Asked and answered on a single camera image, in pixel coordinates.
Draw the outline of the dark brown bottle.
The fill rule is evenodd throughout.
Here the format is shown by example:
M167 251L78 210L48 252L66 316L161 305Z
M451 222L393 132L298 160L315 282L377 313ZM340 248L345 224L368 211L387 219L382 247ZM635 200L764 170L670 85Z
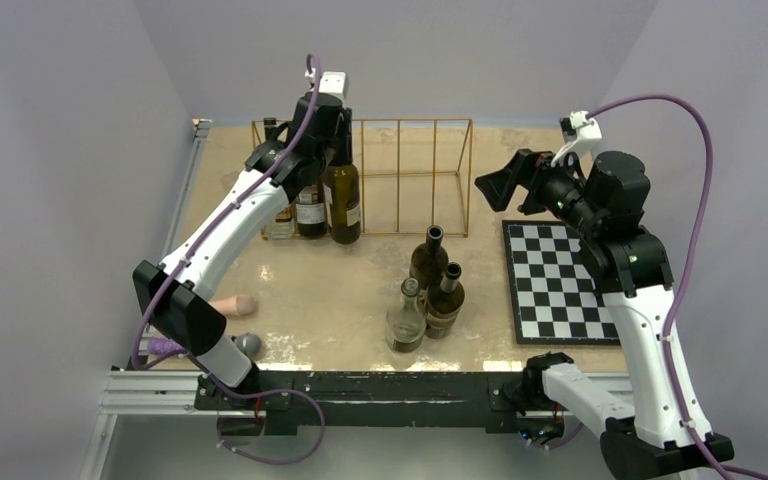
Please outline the dark brown bottle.
M331 238L341 245L356 242L361 234L360 175L350 144L335 155L322 181Z

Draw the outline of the green wine bottle silver neck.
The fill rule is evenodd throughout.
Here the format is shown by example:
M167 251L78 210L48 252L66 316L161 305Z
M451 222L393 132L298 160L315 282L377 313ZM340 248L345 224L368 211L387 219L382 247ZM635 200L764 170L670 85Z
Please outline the green wine bottle silver neck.
M303 188L295 200L297 232L301 237L317 239L328 233L326 205L322 185Z

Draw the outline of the clear liquor bottle black cap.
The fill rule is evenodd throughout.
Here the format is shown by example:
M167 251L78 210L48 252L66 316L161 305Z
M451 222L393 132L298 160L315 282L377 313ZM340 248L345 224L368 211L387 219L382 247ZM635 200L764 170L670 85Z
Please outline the clear liquor bottle black cap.
M287 123L278 123L274 117L265 117L264 134L268 140L279 140L281 134L287 128ZM262 234L267 240L284 240L291 238L295 233L295 219L292 206L281 210L262 229Z

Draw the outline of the clear glass bottle front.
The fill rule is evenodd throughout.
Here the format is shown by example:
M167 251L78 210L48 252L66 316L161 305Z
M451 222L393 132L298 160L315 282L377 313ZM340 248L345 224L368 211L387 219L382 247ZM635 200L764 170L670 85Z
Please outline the clear glass bottle front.
M423 341L426 321L417 304L420 291L417 279L404 279L398 300L387 310L385 340L388 347L395 352L413 352Z

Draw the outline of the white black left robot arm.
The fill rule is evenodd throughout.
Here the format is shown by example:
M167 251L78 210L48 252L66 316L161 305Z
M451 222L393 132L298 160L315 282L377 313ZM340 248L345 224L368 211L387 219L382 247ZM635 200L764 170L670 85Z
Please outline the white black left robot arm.
M266 223L316 183L347 142L345 98L309 92L246 159L236 183L197 230L158 264L142 261L132 278L144 321L192 356L232 408L257 399L252 360L227 335L209 301L227 270Z

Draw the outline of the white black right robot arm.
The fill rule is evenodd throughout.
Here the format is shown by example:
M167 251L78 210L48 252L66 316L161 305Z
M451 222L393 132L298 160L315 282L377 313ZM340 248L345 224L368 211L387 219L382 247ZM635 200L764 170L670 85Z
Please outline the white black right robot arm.
M675 325L674 277L663 243L641 223L651 183L637 157L607 151L583 175L575 154L517 151L476 187L492 210L505 210L517 188L519 210L548 212L579 237L581 258L618 332L633 398L588 378L563 353L528 360L511 401L559 405L599 441L617 479L682 479L691 470L723 470L732 441L715 432L696 399Z

